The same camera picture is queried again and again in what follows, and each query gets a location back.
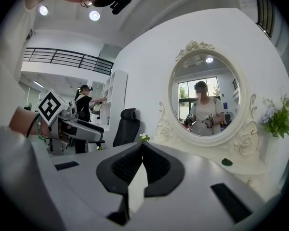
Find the black shirt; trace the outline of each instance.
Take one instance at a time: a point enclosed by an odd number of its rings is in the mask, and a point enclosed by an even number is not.
[[[83,112],[85,113],[85,117],[79,117],[80,120],[84,120],[86,122],[89,122],[90,120],[90,111],[89,111],[89,103],[90,101],[92,100],[91,97],[82,97],[81,99],[79,99],[77,102],[76,102],[76,105],[77,105],[77,113],[79,114],[79,112],[82,110],[83,108]]]

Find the balcony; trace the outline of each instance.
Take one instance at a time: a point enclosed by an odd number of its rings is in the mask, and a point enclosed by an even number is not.
[[[111,75],[114,64],[99,57],[50,48],[27,48],[24,54],[24,62],[60,64],[92,70],[105,75]]]

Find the ceiling light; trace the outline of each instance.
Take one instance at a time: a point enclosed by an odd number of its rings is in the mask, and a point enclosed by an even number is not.
[[[47,15],[48,14],[48,8],[46,6],[40,6],[39,12],[41,15]]]
[[[98,21],[100,19],[100,13],[98,13],[97,11],[91,11],[89,17],[93,21]]]
[[[35,84],[39,85],[40,87],[43,87],[40,83],[34,81]]]
[[[207,58],[207,59],[206,59],[206,62],[207,62],[207,63],[213,62],[213,58],[212,58],[212,57]]]

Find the tree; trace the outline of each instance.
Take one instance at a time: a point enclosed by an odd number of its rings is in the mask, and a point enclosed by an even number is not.
[[[213,89],[214,89],[213,96],[219,96],[220,95],[220,90],[218,89],[218,86],[214,85]]]
[[[180,87],[180,99],[188,98],[188,94],[186,93],[184,87]],[[186,106],[186,103],[180,103],[180,106]]]

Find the black pants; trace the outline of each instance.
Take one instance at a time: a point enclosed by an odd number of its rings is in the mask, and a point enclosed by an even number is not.
[[[86,141],[76,140],[75,152],[76,154],[85,153]]]

